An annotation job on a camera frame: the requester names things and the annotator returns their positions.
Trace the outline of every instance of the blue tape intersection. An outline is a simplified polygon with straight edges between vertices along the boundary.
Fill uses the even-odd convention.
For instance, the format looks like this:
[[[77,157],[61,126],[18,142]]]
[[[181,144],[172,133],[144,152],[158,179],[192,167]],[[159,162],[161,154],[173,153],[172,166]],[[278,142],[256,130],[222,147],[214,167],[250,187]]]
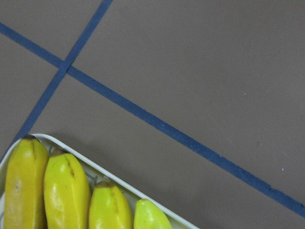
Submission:
[[[300,202],[296,201],[295,199],[291,198],[290,196],[286,195],[285,193],[277,189],[273,189],[268,183],[257,178],[253,174],[247,172],[238,165],[227,160],[226,158],[217,154],[213,150],[207,148],[203,144],[197,142],[188,135],[184,134],[178,129],[167,124],[160,118],[145,111],[143,108],[139,107],[138,105],[134,104],[133,102],[119,95],[118,93],[106,87],[102,83],[94,80],[90,76],[86,75],[85,73],[71,66],[73,61],[75,60],[75,58],[78,56],[78,54],[86,44],[87,40],[93,33],[94,29],[98,25],[99,21],[101,20],[101,18],[103,17],[103,15],[107,11],[111,3],[112,0],[104,0],[101,3],[96,13],[92,17],[91,21],[89,22],[89,24],[87,25],[87,27],[85,28],[85,30],[83,31],[83,33],[81,34],[81,36],[79,37],[79,39],[77,40],[74,47],[72,48],[72,50],[70,51],[70,53],[68,54],[67,58],[64,61],[0,22],[0,32],[2,34],[14,40],[16,43],[20,44],[21,46],[28,49],[32,53],[38,55],[45,61],[54,65],[55,67],[59,68],[56,75],[49,83],[47,89],[43,92],[42,96],[36,103],[34,109],[32,110],[32,112],[26,119],[25,123],[21,127],[20,131],[17,133],[13,142],[23,137],[31,130],[36,120],[38,119],[39,115],[42,113],[44,107],[46,106],[46,104],[54,94],[55,90],[61,83],[62,79],[64,78],[65,74],[67,73],[74,79],[78,80],[82,84],[86,85],[87,87],[97,92],[98,94],[106,97],[107,99],[111,100],[121,108],[127,110],[128,112],[142,119],[149,125],[155,127],[164,134],[173,138],[180,144],[188,147],[190,150],[205,157],[207,160],[211,161],[215,165],[229,172],[233,176],[239,178],[243,182],[247,183],[248,185],[252,186],[258,191],[264,193],[271,199],[275,200],[276,202],[282,204],[283,206],[287,207],[288,209],[292,210],[293,212],[305,218],[305,207]]]

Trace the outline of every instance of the white tray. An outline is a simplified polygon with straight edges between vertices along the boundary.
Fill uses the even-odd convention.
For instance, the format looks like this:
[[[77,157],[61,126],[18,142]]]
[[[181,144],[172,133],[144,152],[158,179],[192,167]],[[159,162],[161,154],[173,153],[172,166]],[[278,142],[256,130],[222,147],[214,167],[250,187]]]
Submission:
[[[70,152],[71,154],[73,154],[74,156],[76,156],[79,159],[82,167],[84,168],[84,170],[86,172],[87,179],[89,181],[89,184],[90,184],[92,190],[94,188],[94,185],[97,182],[105,179],[105,176],[106,176],[107,178],[109,178],[110,180],[115,182],[118,185],[118,187],[121,189],[121,191],[124,193],[124,195],[126,196],[128,202],[131,206],[133,213],[134,213],[136,201],[141,198],[147,198],[147,199],[150,199],[152,202],[154,202],[167,215],[167,217],[170,220],[174,229],[198,229],[198,227],[194,226],[190,222],[181,218],[180,216],[173,213],[169,209],[165,208],[161,204],[157,203],[153,199],[149,198],[142,192],[138,191],[131,185],[127,184],[126,182],[122,181],[121,179],[119,179],[118,177],[113,175],[112,173],[108,172],[106,169],[100,167],[96,163],[87,159],[82,154],[76,152],[75,150],[73,150],[72,148],[70,148],[69,146],[64,144],[63,142],[59,141],[58,139],[56,139],[52,136],[49,136],[49,135],[45,135],[45,134],[33,134],[33,135],[36,136],[46,146],[46,148],[49,150],[49,152],[51,152],[56,147],[61,147],[65,150],[67,150],[68,152]],[[5,186],[5,175],[6,175],[7,165],[8,165],[9,157],[12,153],[12,149],[15,147],[15,145],[18,142],[19,142],[19,140],[17,142],[15,142],[8,149],[5,157],[3,158],[3,160],[0,163],[0,195],[1,195],[0,229],[3,229],[4,195],[5,195],[4,186]]]

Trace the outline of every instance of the blue grid line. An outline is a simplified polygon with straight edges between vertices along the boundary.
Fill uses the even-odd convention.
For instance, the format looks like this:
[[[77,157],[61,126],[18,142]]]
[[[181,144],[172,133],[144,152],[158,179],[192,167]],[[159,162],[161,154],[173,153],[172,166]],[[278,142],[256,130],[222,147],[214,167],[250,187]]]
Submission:
[[[105,7],[109,7],[112,1],[104,1]],[[94,28],[89,28],[86,31],[93,32]],[[168,135],[169,137],[173,138],[177,142],[181,143],[182,145],[188,147],[190,150],[198,153],[199,155],[205,157],[212,163],[216,164],[217,166],[221,167],[225,171],[229,172],[233,176],[239,178],[243,182],[247,183],[248,185],[252,186],[253,188],[257,189],[258,191],[264,193],[268,197],[272,198],[276,202],[282,204],[283,206],[287,207],[288,209],[292,210],[293,212],[297,213],[298,215],[305,218],[305,207],[298,201],[294,200],[293,198],[289,197],[285,193],[273,189],[268,183],[264,182],[263,180],[257,178],[253,174],[247,172],[246,170],[242,169],[238,165],[235,165],[233,162],[227,160],[226,158],[222,157],[221,155],[217,154],[213,150],[207,148],[203,144],[197,142],[196,140],[192,139],[188,135],[184,134],[183,132],[179,131],[178,129],[170,126],[160,118],[154,116],[153,114],[145,111],[138,105],[134,104],[133,102],[129,101],[128,99],[124,98],[123,96],[119,95],[115,91],[111,90],[110,88],[106,87],[102,83],[94,80],[90,76],[86,75],[85,73],[81,72],[80,70],[74,68],[71,65],[65,64],[66,62],[72,62],[75,60],[76,56],[79,54],[80,49],[85,45],[86,41],[90,36],[84,36],[81,39],[82,45],[78,44],[75,45],[71,52],[74,54],[68,55],[65,61],[62,61],[60,58],[56,57],[52,53],[48,52],[47,50],[43,49],[42,47],[36,45],[35,43],[31,42],[27,38],[23,37],[22,35],[18,34],[14,30],[10,29],[9,27],[5,26],[0,22],[0,32],[7,37],[14,40],[16,43],[20,44],[21,46],[25,47],[26,49],[30,50],[34,54],[38,55],[42,59],[46,60],[50,64],[59,67],[59,71],[62,69],[66,69],[64,72],[72,76],[74,79],[78,80],[85,86],[91,88],[98,94],[106,97],[107,99],[111,100],[118,106],[122,107],[123,109],[127,110],[128,112],[132,113],[133,115],[137,116],[138,118],[142,119],[149,125],[155,127],[156,129],[160,130],[164,134]],[[62,78],[55,77],[50,82],[49,86],[45,90],[45,92],[42,94],[41,98],[37,102],[36,106],[37,110],[42,112],[43,108],[51,98],[52,94],[55,92],[57,86],[60,84]],[[36,122],[37,118],[39,117],[40,113],[37,111],[31,112],[28,119],[24,123],[23,132],[28,133],[34,123]]]

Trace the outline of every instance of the floor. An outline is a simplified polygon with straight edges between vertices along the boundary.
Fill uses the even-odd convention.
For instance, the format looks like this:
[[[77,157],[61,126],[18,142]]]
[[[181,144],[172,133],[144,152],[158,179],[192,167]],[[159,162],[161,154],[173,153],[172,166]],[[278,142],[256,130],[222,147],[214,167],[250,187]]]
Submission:
[[[205,229],[305,227],[305,1],[0,1],[0,156],[49,134]]]

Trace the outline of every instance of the banana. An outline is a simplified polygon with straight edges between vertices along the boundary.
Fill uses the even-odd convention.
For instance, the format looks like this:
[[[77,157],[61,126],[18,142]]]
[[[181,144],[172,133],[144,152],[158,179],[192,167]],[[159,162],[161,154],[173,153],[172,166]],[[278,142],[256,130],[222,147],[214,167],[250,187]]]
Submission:
[[[150,200],[136,202],[134,229],[173,229],[166,215]]]
[[[54,149],[44,176],[48,229],[87,229],[91,191],[74,155]]]
[[[102,181],[94,188],[89,229],[132,229],[132,212],[128,201],[112,182]]]
[[[49,152],[34,136],[15,146],[5,181],[4,229],[46,229],[43,176]]]

